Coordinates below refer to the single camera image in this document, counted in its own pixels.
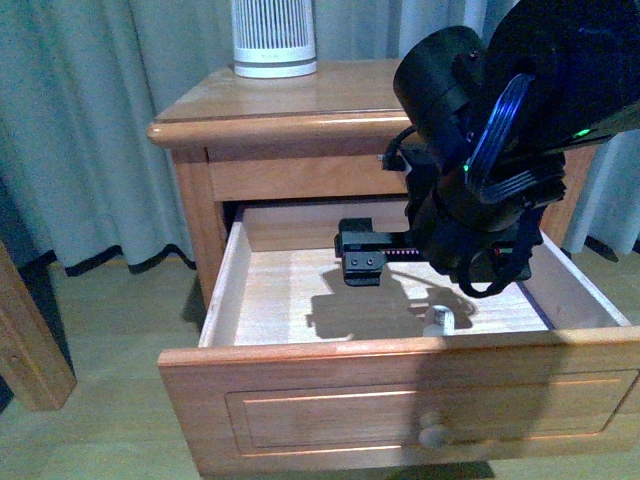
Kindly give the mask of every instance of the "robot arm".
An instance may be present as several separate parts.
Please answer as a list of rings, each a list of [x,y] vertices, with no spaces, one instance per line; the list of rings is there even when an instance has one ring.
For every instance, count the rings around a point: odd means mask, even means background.
[[[410,228],[343,220],[345,282],[378,285],[385,263],[426,261],[469,296],[498,294],[530,276],[544,208],[564,195],[562,152],[640,128],[640,3],[521,0],[486,50],[466,27],[425,38],[393,88],[413,126],[384,165],[406,174]],[[424,143],[404,146],[414,131]]]

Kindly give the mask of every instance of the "wooden furniture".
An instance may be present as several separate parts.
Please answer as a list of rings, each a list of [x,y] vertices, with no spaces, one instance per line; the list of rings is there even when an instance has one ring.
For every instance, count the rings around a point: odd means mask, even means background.
[[[206,302],[227,236],[222,202],[406,194],[377,160],[409,125],[392,89],[398,63],[320,63],[314,75],[279,80],[222,69],[149,126],[149,139],[171,149]],[[567,153],[567,199],[543,219],[557,244],[593,152]]]
[[[62,408],[76,379],[0,242],[0,375],[34,411]]]
[[[376,157],[408,125],[391,89],[396,66],[320,64],[316,75],[285,81],[222,70],[149,127],[172,150],[211,298],[200,348],[159,359],[202,475],[635,442],[640,329],[551,242],[537,249],[526,288],[494,303],[470,301],[424,266],[386,273],[379,289],[342,284],[327,250],[340,218],[406,228],[404,202],[345,200],[405,193]],[[577,155],[588,164],[590,154]],[[570,183],[579,190],[579,172]],[[290,199],[304,201],[281,205]],[[258,200],[278,204],[246,209],[227,244],[222,203]],[[557,210],[564,228],[571,211]],[[456,312],[462,335],[419,338],[436,304]]]

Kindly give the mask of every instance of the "wooden floor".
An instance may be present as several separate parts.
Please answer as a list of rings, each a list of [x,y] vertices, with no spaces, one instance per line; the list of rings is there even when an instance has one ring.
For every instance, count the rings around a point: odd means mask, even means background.
[[[640,324],[640,255],[576,263]],[[78,386],[60,412],[13,401],[0,414],[0,479],[197,479],[155,363],[162,349],[195,346],[204,312],[195,273],[180,260],[131,275],[117,261],[80,277],[50,269]],[[237,480],[248,477],[234,477]],[[420,469],[261,475],[261,479],[640,479],[626,454],[511,460]]]

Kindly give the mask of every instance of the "drawer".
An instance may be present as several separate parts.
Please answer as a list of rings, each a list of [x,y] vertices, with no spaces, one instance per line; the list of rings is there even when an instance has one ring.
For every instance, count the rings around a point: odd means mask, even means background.
[[[416,263],[391,264],[378,288],[344,285],[332,249],[339,219],[404,230],[404,205],[238,217],[199,348],[159,359],[202,475],[634,445],[640,328],[552,243],[535,250],[531,280],[497,297],[470,299]],[[454,313],[446,336],[423,335],[433,305]]]

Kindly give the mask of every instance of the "white air purifier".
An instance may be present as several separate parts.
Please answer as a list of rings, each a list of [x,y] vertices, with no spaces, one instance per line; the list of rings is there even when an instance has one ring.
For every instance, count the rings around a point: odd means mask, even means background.
[[[232,0],[237,75],[284,78],[316,71],[311,0]]]

